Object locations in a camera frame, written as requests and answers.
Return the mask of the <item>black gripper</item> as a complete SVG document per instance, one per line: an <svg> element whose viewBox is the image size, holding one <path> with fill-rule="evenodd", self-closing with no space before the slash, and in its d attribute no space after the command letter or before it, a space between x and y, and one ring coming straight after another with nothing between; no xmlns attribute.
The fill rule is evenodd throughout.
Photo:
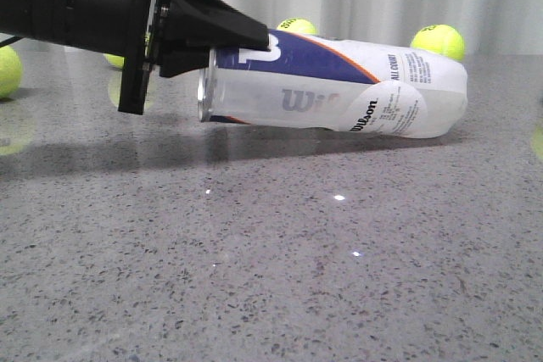
<svg viewBox="0 0 543 362"><path fill-rule="evenodd" d="M118 110L143 114L155 67L172 78L208 67L212 47L268 45L266 25L222 0L130 0Z"/></svg>

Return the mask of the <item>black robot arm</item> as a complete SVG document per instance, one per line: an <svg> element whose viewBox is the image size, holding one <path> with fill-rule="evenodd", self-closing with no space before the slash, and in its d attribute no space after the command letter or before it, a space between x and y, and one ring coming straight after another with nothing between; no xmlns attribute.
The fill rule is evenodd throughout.
<svg viewBox="0 0 543 362"><path fill-rule="evenodd" d="M222 0L1 0L8 42L30 38L124 58L118 109L141 114L153 69L204 68L210 50L265 50L268 29Z"/></svg>

